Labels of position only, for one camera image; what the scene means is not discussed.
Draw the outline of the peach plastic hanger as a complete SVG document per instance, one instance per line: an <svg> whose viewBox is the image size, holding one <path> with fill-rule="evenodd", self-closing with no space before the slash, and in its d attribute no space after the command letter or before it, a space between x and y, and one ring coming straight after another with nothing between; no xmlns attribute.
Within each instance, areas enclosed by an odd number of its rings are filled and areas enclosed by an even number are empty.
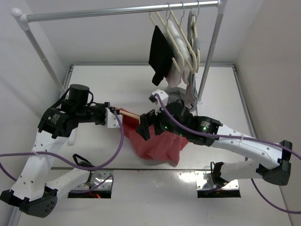
<svg viewBox="0 0 301 226"><path fill-rule="evenodd" d="M140 116L139 116L139 115L136 115L136 114L133 114L133 113L130 113L130 112L126 112L126 111L120 110L120 113L121 113L122 115L126 115L126 116L131 117L131 118L134 118L134 119L136 119L136 120L139 120L139 119L140 119Z"/></svg>

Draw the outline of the red t shirt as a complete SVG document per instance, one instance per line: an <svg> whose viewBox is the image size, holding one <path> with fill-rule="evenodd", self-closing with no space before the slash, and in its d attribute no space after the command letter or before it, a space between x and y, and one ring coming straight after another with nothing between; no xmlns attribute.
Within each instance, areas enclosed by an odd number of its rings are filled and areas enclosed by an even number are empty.
<svg viewBox="0 0 301 226"><path fill-rule="evenodd" d="M178 165L180 151L189 143L184 137L170 132L163 132L155 135L154 126L150 126L150 139L145 141L135 129L139 126L140 120L123 115L123 128L125 137L132 145L136 155L145 160L156 160L168 162L171 165Z"/></svg>

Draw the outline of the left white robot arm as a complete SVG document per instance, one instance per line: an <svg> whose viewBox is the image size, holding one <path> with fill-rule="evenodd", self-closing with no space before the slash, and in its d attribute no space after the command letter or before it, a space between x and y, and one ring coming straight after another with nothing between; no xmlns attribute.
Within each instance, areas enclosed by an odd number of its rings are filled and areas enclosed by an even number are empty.
<svg viewBox="0 0 301 226"><path fill-rule="evenodd" d="M51 107L38 124L32 151L22 153L28 160L13 186L4 190L1 201L18 207L27 215L45 218L57 201L76 186L91 183L93 175L110 164L120 152L124 136L115 154L105 163L93 166L78 154L73 161L58 153L80 123L94 123L107 128L123 128L123 117L109 102L95 103L85 85L72 84Z"/></svg>

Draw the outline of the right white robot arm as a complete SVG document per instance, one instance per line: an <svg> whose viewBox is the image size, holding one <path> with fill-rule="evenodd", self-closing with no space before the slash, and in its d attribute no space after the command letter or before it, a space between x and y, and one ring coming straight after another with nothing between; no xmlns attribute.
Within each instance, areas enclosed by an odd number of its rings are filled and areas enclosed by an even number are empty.
<svg viewBox="0 0 301 226"><path fill-rule="evenodd" d="M237 163L212 163L207 180L216 187L223 187L235 179L261 178L277 186L285 186L289 182L291 154L286 149L292 148L291 142L284 140L281 147L256 142L218 120L194 116L187 107L176 102L168 104L165 110L151 110L140 116L136 132L145 141L151 137L150 126L154 127L157 136L170 132L195 145L220 148L248 158Z"/></svg>

